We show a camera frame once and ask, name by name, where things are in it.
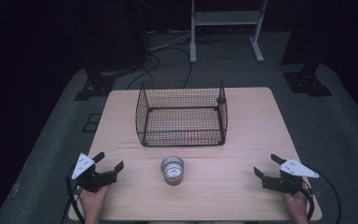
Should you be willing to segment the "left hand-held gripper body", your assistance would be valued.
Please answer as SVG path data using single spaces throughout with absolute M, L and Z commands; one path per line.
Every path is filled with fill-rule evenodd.
M 89 156 L 81 153 L 75 164 L 71 178 L 79 187 L 90 192 L 98 192 L 101 187 L 110 185 L 117 181 L 115 168 L 112 171 L 97 173 L 96 164 Z

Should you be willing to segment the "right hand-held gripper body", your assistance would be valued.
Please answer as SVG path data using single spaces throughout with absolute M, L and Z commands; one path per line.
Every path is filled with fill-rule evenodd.
M 264 176 L 262 186 L 264 189 L 296 194 L 303 186 L 304 177 L 319 178 L 320 176 L 300 161 L 288 159 L 280 165 L 280 176 Z

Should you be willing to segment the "person's left hand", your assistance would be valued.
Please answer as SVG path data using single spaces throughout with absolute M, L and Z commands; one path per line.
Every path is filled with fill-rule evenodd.
M 80 202 L 84 211 L 85 224 L 99 224 L 109 186 L 102 187 L 98 192 L 83 190 L 80 193 Z

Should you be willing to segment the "person's right hand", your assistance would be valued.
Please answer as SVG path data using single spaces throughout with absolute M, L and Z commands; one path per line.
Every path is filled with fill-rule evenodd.
M 307 217 L 308 201 L 301 192 L 296 194 L 284 193 L 282 197 L 289 216 L 295 224 L 310 224 Z

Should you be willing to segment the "black stand base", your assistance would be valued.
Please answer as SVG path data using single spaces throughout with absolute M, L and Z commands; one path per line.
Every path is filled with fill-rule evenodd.
M 316 77 L 319 63 L 305 63 L 295 72 L 283 74 L 289 88 L 293 93 L 306 93 L 311 97 L 331 96 L 330 90 Z
M 115 79 L 99 73 L 87 74 L 83 88 L 76 94 L 75 101 L 87 101 L 90 97 L 105 97 L 112 91 Z

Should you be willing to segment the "white metal stand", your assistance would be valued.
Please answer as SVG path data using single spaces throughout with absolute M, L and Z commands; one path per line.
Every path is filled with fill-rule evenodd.
M 259 63 L 265 61 L 258 38 L 264 21 L 269 0 L 262 0 L 262 6 L 258 10 L 249 11 L 213 11 L 199 12 L 196 10 L 196 0 L 191 0 L 191 24 L 190 24 L 190 57 L 192 63 L 197 61 L 196 28 L 201 26 L 228 26 L 228 25 L 254 25 L 255 33 L 250 37 L 255 58 Z

